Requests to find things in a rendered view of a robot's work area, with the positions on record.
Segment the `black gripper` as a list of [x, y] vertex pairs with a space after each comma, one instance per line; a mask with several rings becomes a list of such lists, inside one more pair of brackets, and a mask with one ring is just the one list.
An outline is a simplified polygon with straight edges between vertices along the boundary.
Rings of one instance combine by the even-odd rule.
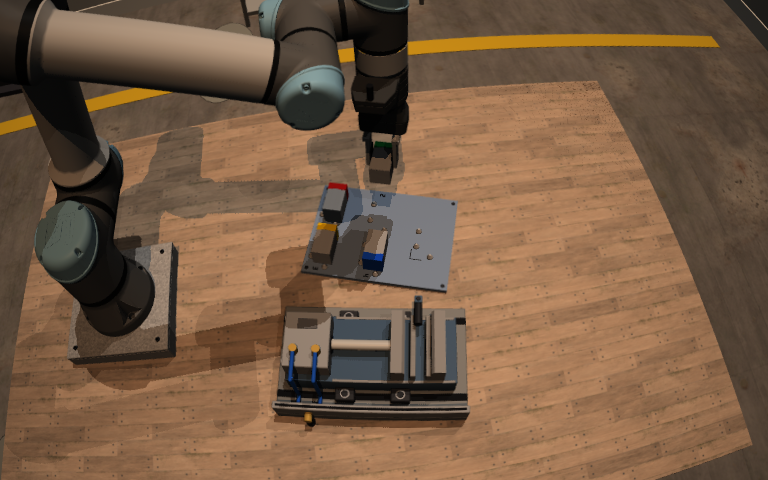
[[400, 51], [392, 56], [367, 56], [354, 46], [356, 76], [351, 94], [355, 112], [359, 112], [359, 129], [364, 131], [367, 165], [374, 150], [373, 132], [393, 134], [391, 161], [392, 168], [397, 168], [400, 136], [407, 132], [409, 122], [408, 42]]

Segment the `tan flat bar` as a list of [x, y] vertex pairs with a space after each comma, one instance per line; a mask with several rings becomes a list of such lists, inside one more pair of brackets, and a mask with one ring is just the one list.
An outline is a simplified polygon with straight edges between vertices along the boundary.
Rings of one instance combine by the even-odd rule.
[[416, 326], [414, 315], [410, 319], [410, 380], [415, 380], [416, 375]]

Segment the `grey flat bar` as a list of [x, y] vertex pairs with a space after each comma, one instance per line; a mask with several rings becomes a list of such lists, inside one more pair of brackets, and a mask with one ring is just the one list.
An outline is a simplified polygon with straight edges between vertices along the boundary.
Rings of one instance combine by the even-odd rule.
[[431, 315], [426, 315], [426, 363], [425, 380], [431, 380]]

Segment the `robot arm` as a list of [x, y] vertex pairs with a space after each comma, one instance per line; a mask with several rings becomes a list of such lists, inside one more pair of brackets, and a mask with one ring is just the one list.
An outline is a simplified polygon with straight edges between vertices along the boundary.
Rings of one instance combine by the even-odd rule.
[[394, 54], [408, 42], [408, 7], [409, 0], [265, 0], [257, 37], [74, 12], [67, 0], [0, 0], [0, 81], [20, 85], [57, 191], [37, 226], [35, 253], [94, 329], [110, 337], [137, 329], [155, 287], [114, 245], [123, 160], [96, 135], [79, 82], [272, 105], [292, 128], [317, 130], [345, 105], [337, 42]]

